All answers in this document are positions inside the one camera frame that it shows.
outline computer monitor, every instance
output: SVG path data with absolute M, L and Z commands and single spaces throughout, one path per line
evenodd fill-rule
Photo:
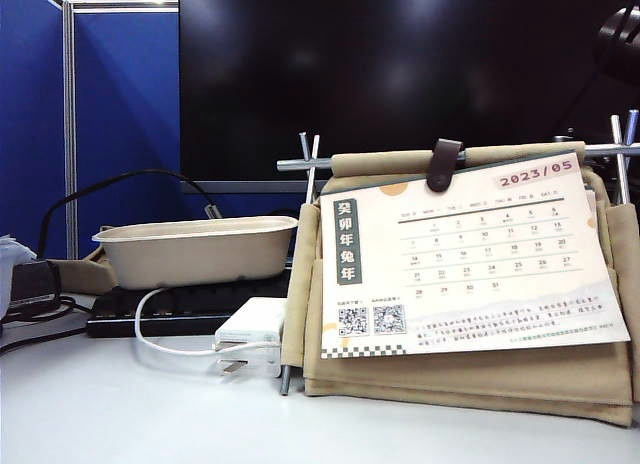
M 213 192 L 291 191 L 298 133 L 321 156 L 610 142 L 634 89 L 596 79 L 599 28 L 628 0 L 180 0 L 181 167 Z

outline white cable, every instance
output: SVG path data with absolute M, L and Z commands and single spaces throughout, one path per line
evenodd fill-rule
M 139 342 L 142 342 L 144 345 L 149 346 L 152 349 L 155 349 L 156 351 L 166 352 L 167 354 L 173 354 L 176 356 L 211 356 L 214 354 L 226 354 L 229 352 L 244 351 L 246 349 L 263 349 L 268 347 L 280 347 L 280 344 L 276 342 L 258 341 L 258 342 L 249 342 L 247 344 L 238 344 L 237 346 L 227 347 L 225 349 L 220 349 L 219 351 L 216 351 L 215 349 L 205 349 L 202 351 L 182 351 L 178 349 L 171 349 L 169 347 L 160 346 L 158 344 L 155 344 L 149 341 L 147 338 L 145 338 L 142 335 L 142 331 L 140 330 L 140 320 L 142 317 L 142 309 L 144 308 L 144 305 L 149 299 L 151 299 L 156 294 L 160 294 L 161 292 L 164 292 L 168 289 L 169 289 L 168 287 L 155 289 L 147 293 L 142 299 L 140 299 L 140 302 L 138 303 L 138 307 L 136 308 L 136 314 L 133 319 L 133 331 L 136 334 L 136 339 Z

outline white desk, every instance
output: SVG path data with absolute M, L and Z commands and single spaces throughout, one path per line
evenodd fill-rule
M 7 331 L 5 342 L 26 330 Z M 133 339 L 73 336 L 13 351 L 0 365 L 3 464 L 640 462 L 637 425 L 310 398 L 299 376 L 281 397 L 279 380 L 220 377 L 211 358 L 160 354 Z

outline desk calendar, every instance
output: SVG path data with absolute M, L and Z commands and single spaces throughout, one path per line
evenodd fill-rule
M 573 152 L 320 203 L 322 358 L 629 340 Z

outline leather strap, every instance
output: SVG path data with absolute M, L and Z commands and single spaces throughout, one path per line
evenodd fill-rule
M 433 192 L 444 192 L 449 189 L 461 148 L 460 141 L 438 139 L 429 169 L 427 169 L 427 187 Z

